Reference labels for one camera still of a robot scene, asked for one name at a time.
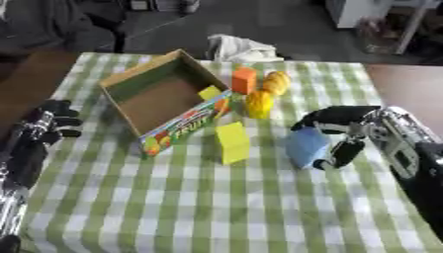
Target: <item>robotic arm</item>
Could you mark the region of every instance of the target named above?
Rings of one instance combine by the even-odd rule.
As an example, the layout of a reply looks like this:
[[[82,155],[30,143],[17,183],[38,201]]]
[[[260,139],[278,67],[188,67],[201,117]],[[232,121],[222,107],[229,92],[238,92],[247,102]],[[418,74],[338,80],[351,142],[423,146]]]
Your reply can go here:
[[[0,141],[0,249],[19,252],[18,237],[25,216],[29,189],[42,172],[47,149],[63,137],[80,131],[60,129],[80,126],[69,101],[48,100],[15,124]]]
[[[345,135],[330,156],[315,160],[318,169],[340,168],[365,147],[368,137],[390,163],[401,188],[443,241],[443,142],[429,128],[398,107],[338,106],[312,112],[291,130],[316,127]]]

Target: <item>cardboard box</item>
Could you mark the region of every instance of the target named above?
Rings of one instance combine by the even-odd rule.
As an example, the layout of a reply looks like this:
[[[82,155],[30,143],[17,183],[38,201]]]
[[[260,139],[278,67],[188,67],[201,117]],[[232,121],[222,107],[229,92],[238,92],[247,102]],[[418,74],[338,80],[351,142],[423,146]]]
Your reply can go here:
[[[205,101],[199,92],[221,93]],[[156,155],[229,110],[231,90],[183,50],[156,57],[100,83],[143,153]]]

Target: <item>orange cube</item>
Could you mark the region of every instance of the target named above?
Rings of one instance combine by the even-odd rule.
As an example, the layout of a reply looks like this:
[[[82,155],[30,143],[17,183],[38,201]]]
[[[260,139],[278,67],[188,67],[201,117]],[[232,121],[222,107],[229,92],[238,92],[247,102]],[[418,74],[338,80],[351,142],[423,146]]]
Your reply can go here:
[[[257,73],[249,67],[239,67],[232,74],[232,91],[247,95],[255,89]]]

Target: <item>blue object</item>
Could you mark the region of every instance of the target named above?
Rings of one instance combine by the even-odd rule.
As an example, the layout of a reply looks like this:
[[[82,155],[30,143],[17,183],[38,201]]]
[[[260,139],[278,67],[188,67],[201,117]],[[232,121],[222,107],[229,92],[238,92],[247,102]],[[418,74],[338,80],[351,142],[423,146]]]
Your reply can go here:
[[[324,159],[329,139],[314,127],[292,131],[286,140],[286,153],[299,168],[311,167],[316,159]]]

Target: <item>green checkered tablecloth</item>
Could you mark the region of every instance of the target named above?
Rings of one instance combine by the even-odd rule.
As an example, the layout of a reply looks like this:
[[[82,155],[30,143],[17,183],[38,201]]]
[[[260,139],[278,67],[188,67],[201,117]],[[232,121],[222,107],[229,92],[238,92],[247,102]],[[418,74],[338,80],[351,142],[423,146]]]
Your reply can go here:
[[[307,112],[381,104],[361,64],[249,64],[259,77],[277,69],[292,78],[270,120],[230,113],[142,160],[97,83],[149,60],[84,53],[55,92],[80,111],[83,135],[58,143],[45,162],[23,226],[27,247],[44,253],[443,251],[373,145],[337,171],[299,170],[286,155],[289,127]],[[232,63],[202,63],[230,83]],[[250,157],[223,166],[215,126],[234,121],[246,127]]]

